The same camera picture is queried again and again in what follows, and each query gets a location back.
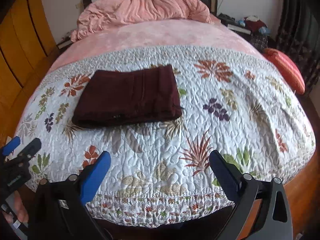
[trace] quilted bedspread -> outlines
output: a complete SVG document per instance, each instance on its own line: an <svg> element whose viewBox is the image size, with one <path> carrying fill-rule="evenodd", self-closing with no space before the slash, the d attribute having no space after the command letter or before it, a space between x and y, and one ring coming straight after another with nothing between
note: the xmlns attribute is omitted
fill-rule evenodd
<svg viewBox="0 0 320 240"><path fill-rule="evenodd" d="M181 118L92 130L72 124L79 97L96 70L167 64L176 76ZM231 204L209 167L214 149L243 173L266 181L277 176L284 183L315 151L309 120L272 63L201 46L125 49L65 65L42 80L16 135L20 148L35 137L42 142L30 162L27 185L34 191L41 178L65 180L102 151L110 152L111 168L86 204L90 214L149 228L203 217Z"/></svg>

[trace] folded towel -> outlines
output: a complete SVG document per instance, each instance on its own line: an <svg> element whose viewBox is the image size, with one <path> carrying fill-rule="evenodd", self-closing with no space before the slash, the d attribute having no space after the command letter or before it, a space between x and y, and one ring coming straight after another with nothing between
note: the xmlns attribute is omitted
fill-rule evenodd
<svg viewBox="0 0 320 240"><path fill-rule="evenodd" d="M97 70L85 87L72 122L84 128L159 122L182 115L172 66L134 72Z"/></svg>

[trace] wooden wardrobe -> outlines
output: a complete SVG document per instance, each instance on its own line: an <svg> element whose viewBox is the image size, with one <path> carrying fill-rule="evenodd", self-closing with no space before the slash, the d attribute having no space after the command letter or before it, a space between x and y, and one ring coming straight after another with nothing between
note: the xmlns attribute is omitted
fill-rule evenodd
<svg viewBox="0 0 320 240"><path fill-rule="evenodd" d="M16 0L0 24L0 147L57 56L41 0Z"/></svg>

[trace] purple leaf print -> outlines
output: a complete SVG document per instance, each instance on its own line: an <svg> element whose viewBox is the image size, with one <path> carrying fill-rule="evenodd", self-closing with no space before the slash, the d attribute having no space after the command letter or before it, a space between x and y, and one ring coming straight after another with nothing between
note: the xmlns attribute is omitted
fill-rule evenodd
<svg viewBox="0 0 320 240"><path fill-rule="evenodd" d="M52 125L53 125L53 115L54 113L51 113L50 115L48 115L48 117L44 120L44 124L45 124L45 128L47 130L47 132L50 132L52 129Z"/></svg>
<svg viewBox="0 0 320 240"><path fill-rule="evenodd" d="M230 120L230 116L227 114L227 110L222 108L222 105L216 103L216 101L216 98L210 98L209 104L203 105L203 110L208 110L209 114L213 113L220 121L226 120L228 122Z"/></svg>

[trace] screw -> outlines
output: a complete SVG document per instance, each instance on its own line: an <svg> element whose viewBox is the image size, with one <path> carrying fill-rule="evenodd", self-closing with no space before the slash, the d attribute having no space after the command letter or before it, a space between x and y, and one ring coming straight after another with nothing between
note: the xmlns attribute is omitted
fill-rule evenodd
<svg viewBox="0 0 320 240"><path fill-rule="evenodd" d="M47 182L48 182L48 180L43 178L43 179L41 179L40 184L45 185L45 184L47 184Z"/></svg>
<svg viewBox="0 0 320 240"><path fill-rule="evenodd" d="M77 174L71 174L71 175L68 177L68 180L70 180L70 181L75 181L76 179L78 179L78 175L77 175Z"/></svg>
<svg viewBox="0 0 320 240"><path fill-rule="evenodd" d="M274 182L275 182L276 184L280 184L280 183L281 183L281 179L279 179L279 178L277 178L277 177L275 177L273 180L274 180Z"/></svg>
<svg viewBox="0 0 320 240"><path fill-rule="evenodd" d="M246 179L246 180L251 180L251 179L252 179L252 176L251 176L249 173L243 174L243 177L244 177L244 179Z"/></svg>

